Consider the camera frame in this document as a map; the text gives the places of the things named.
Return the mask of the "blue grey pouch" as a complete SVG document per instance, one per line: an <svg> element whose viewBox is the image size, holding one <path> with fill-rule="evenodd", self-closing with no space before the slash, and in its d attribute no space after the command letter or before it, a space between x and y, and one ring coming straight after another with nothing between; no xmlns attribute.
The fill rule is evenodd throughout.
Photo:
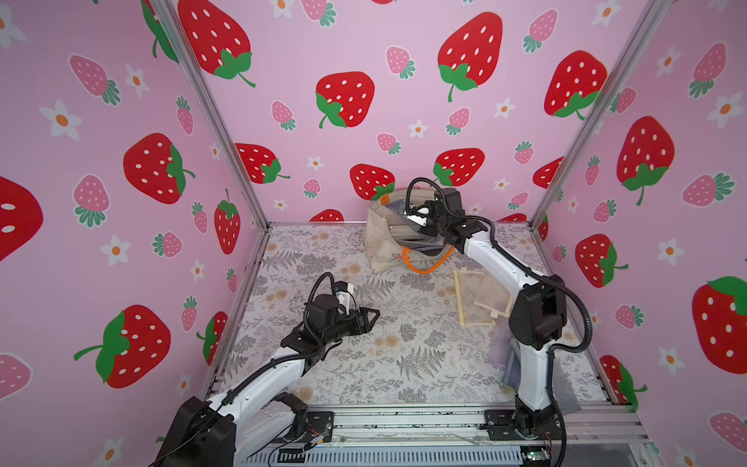
<svg viewBox="0 0 747 467"><path fill-rule="evenodd" d="M415 225L410 224L406 219L406 213L411 206L418 207L420 205L409 204L406 200L395 200L395 202L389 202L386 207L394 214L394 223L396 227L407 228L410 231L418 235L424 235L424 237L437 237L437 231L434 229L416 229Z"/></svg>

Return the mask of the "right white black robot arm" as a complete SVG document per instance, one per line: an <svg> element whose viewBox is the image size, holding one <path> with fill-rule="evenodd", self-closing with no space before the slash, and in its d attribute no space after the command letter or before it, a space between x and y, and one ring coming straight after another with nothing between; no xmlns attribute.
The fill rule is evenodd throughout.
<svg viewBox="0 0 747 467"><path fill-rule="evenodd" d="M554 393L554 362L559 351L578 354L591 345L593 325L583 301L559 276L538 274L501 246L496 225L482 216L466 214L460 193L453 188L444 189L426 177L416 177L406 191L405 214L420 233L442 237L510 293L509 326L521 354L515 431L526 439L538 438L556 426L565 437L565 421ZM568 323L569 302L576 305L584 321L584 336L577 346L559 341Z"/></svg>

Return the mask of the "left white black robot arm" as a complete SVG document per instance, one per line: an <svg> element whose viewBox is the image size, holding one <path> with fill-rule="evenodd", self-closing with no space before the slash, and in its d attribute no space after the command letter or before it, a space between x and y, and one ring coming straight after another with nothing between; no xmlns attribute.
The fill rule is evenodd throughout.
<svg viewBox="0 0 747 467"><path fill-rule="evenodd" d="M361 307L351 284L324 272L303 305L302 320L266 364L206 400L177 411L156 466L233 466L276 439L302 439L309 409L288 387L347 337L368 334L381 313Z"/></svg>

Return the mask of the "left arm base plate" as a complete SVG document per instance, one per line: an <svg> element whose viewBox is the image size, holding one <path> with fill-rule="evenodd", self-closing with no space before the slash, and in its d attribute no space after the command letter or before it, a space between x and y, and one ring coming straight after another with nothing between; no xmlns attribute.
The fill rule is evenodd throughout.
<svg viewBox="0 0 747 467"><path fill-rule="evenodd" d="M280 442L318 445L332 441L335 413L312 411L262 414L257 425L261 445Z"/></svg>

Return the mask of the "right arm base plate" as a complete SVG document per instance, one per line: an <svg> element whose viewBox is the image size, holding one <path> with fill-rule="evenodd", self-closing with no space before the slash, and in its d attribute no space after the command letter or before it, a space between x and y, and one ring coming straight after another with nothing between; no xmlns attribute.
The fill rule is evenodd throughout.
<svg viewBox="0 0 747 467"><path fill-rule="evenodd" d="M560 441L563 424L558 415L548 407L542 411L487 410L484 423L490 441Z"/></svg>

